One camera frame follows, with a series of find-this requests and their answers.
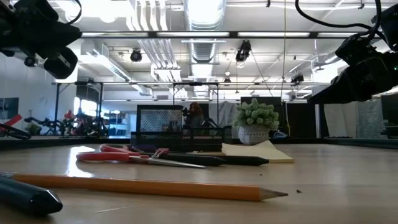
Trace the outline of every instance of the wood grain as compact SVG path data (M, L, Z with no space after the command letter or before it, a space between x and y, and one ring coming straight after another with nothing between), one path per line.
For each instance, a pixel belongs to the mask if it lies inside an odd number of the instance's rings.
M64 204L61 212L34 219L0 205L0 223L398 223L397 151L322 144L275 146L295 163L202 170L76 163L76 153L93 151L98 145L3 151L3 172L258 185L289 196L259 203L54 189Z

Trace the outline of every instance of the scissor blade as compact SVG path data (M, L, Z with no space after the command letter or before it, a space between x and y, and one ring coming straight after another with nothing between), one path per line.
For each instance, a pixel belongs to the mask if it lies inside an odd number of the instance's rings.
M154 159L154 158L140 158L136 156L130 156L130 160L137 162L147 162L149 164L164 165L164 166L176 166L176 167L191 167L204 169L205 166L189 164L186 162L169 161L165 159Z

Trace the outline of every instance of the yellow notepad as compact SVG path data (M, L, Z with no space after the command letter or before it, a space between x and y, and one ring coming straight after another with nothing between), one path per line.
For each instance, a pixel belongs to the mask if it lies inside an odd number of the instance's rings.
M270 163L294 162L293 158L276 149L270 141L254 146L223 144L223 153L227 156L258 156L268 159Z

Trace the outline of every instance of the track light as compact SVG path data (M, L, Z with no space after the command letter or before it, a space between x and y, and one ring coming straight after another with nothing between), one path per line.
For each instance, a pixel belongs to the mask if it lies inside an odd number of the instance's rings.
M236 54L236 62L244 62L249 57L251 51L251 44L249 40L244 40L241 47Z
M293 83L292 86L297 86L300 83L304 82L304 76L303 74L299 73L295 76L292 77L292 81L290 81L291 83Z
M133 62L140 62L142 60L141 50L140 49L132 50L132 54L130 56L130 59Z

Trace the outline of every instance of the person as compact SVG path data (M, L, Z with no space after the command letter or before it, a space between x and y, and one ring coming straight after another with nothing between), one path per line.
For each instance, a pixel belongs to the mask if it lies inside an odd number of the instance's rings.
M191 127L200 127L205 119L199 104L197 102L191 103L189 106L189 112L189 125Z

